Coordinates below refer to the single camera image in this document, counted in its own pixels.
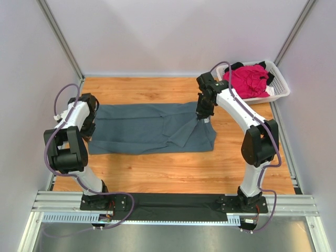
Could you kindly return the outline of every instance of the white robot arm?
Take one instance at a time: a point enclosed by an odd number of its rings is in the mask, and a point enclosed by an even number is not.
[[[55,120],[58,122],[55,128],[44,132],[47,144],[53,132],[61,127],[48,147],[49,165],[54,171],[61,174],[75,175],[72,178],[82,187],[82,201],[87,204],[88,209],[90,206],[91,208],[103,209],[109,204],[106,197],[96,195],[87,189],[99,193],[107,193],[108,189],[88,166],[88,152],[83,141],[83,139],[88,141],[95,131],[93,120],[96,116],[96,110],[99,108],[99,102],[90,93],[86,93],[79,98],[76,107],[74,104],[75,99],[71,98],[68,102],[68,109],[59,116],[55,116]],[[66,117],[73,107],[74,110],[66,121]],[[69,144],[67,148],[61,148],[67,143]]]
[[[238,187],[238,198],[242,211],[255,207],[262,195],[258,186],[260,173],[263,171],[263,167],[269,165],[276,154],[271,139],[260,122],[267,126],[279,148],[278,124],[274,120],[267,121],[258,115],[240,98],[235,89],[229,90],[226,80],[217,82],[211,73],[207,72],[200,75],[197,82],[202,92],[198,94],[196,109],[198,119],[213,116],[214,106],[220,106],[232,116],[245,134],[241,153],[246,161],[246,171],[244,180]]]

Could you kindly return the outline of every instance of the gray cloth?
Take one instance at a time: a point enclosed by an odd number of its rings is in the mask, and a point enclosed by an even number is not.
[[[101,105],[90,154],[212,151],[216,132],[197,120],[197,102]]]

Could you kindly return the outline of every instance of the white plastic basket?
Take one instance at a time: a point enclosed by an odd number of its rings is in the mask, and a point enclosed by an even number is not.
[[[252,66],[254,64],[260,63],[261,61],[245,62],[243,64],[244,64],[244,66]],[[274,94],[275,95],[274,96],[269,96],[269,97],[264,97],[264,98],[244,99],[244,101],[247,104],[272,102],[272,101],[275,101],[275,100],[279,99],[280,97],[287,96],[290,93],[287,82],[285,81],[284,77],[280,73],[277,66],[272,61],[265,60],[265,63],[266,63],[266,70],[274,75],[274,79],[273,79],[272,83],[270,84],[270,86],[274,88]],[[218,77],[219,80],[223,80],[224,70],[226,68],[227,68],[227,64],[220,65],[216,68],[217,77]]]

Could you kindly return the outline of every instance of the wooden floor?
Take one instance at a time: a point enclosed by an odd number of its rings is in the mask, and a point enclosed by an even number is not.
[[[197,101],[195,78],[87,78],[82,93],[90,92],[101,104],[185,103]],[[268,103],[252,108],[272,118]],[[245,161],[240,153],[244,134],[222,108],[215,108],[212,125],[217,132],[214,151],[167,154],[104,154],[89,156],[89,166],[110,192],[236,193],[243,180]],[[294,194],[286,160],[267,170],[263,188]],[[67,177],[58,177],[54,191],[80,191]]]

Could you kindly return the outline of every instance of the gray wall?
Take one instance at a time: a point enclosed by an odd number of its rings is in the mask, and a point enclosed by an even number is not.
[[[336,251],[336,1],[319,0],[280,64],[291,94],[280,99],[303,190],[314,195]]]
[[[16,251],[49,178],[43,132],[57,91],[78,79],[35,0],[0,0],[0,250]],[[59,109],[66,107],[67,91]]]
[[[194,76],[274,60],[307,0],[47,0],[85,75]]]

